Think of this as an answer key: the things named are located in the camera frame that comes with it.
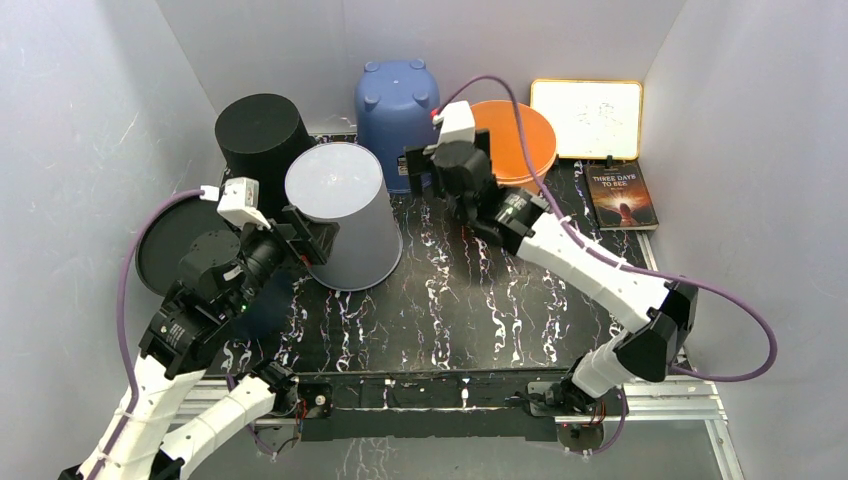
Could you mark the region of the grey plastic bucket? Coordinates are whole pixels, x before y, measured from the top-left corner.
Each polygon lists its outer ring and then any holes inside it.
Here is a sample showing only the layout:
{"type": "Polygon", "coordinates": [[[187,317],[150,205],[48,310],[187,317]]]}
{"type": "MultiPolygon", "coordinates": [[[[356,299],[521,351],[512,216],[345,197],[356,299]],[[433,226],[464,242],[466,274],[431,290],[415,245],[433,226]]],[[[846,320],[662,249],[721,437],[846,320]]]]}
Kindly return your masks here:
{"type": "Polygon", "coordinates": [[[394,272],[402,236],[381,164],[369,150],[343,142],[317,145],[292,163],[284,187],[305,217],[338,226],[326,263],[310,268],[319,283],[361,291],[394,272]]]}

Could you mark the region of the light blue plastic bucket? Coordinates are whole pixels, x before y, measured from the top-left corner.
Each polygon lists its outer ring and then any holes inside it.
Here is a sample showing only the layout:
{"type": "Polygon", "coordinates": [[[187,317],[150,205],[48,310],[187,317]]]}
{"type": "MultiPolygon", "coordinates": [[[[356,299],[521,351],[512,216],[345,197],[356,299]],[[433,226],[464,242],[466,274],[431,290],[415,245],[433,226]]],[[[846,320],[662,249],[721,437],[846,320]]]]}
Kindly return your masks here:
{"type": "Polygon", "coordinates": [[[432,111],[441,105],[437,81],[422,59],[370,61],[354,93],[357,141],[372,152],[387,190],[408,194],[407,147],[433,144],[432,111]]]}

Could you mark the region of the black ribbed plastic bucket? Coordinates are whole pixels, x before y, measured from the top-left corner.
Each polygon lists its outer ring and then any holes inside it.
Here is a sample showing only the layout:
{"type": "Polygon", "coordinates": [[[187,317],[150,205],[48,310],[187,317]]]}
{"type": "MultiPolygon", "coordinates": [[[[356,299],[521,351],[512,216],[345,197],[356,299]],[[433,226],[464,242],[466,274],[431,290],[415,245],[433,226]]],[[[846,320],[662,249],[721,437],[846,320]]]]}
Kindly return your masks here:
{"type": "Polygon", "coordinates": [[[257,180],[258,209],[280,222],[288,169],[317,144],[296,105],[273,93],[243,97],[219,114],[214,133],[231,175],[257,180]]]}

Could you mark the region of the large dark blue bucket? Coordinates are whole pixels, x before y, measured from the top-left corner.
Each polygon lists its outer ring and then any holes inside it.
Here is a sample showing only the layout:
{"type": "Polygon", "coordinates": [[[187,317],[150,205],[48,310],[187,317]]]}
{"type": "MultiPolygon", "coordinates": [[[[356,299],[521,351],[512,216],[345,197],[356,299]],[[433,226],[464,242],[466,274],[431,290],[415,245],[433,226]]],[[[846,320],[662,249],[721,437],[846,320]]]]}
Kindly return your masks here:
{"type": "MultiPolygon", "coordinates": [[[[156,217],[136,253],[142,283],[164,296],[177,280],[178,264],[196,237],[229,225],[212,203],[193,197],[184,199],[156,217]]],[[[236,340],[262,340],[287,327],[294,298],[293,281],[285,270],[276,272],[247,311],[231,324],[236,340]]]]}

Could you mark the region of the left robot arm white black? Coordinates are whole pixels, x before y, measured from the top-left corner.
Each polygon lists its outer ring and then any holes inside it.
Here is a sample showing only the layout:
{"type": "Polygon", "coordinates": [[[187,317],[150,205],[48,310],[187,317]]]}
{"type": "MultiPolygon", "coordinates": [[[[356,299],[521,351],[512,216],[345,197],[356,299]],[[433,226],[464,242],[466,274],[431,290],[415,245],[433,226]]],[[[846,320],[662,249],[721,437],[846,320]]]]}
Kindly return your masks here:
{"type": "Polygon", "coordinates": [[[288,206],[281,222],[250,212],[197,235],[128,368],[128,388],[94,451],[65,479],[186,479],[217,448],[266,415],[301,413],[297,375],[264,360],[185,425],[171,423],[224,344],[258,336],[264,302],[293,262],[325,264],[339,227],[288,206]]]}

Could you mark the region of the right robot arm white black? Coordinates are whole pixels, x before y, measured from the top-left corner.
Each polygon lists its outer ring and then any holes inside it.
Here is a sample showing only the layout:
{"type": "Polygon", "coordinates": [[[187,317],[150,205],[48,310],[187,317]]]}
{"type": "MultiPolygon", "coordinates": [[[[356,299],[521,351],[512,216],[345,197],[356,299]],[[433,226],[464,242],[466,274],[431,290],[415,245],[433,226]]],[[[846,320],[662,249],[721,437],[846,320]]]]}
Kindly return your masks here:
{"type": "Polygon", "coordinates": [[[556,274],[622,326],[568,374],[563,399],[571,411],[590,413],[603,394],[634,378],[664,381],[692,330],[698,288],[634,271],[559,220],[539,195],[499,185],[479,141],[407,148],[403,158],[414,194],[423,194],[421,177],[430,175],[431,193],[476,236],[556,274]]]}

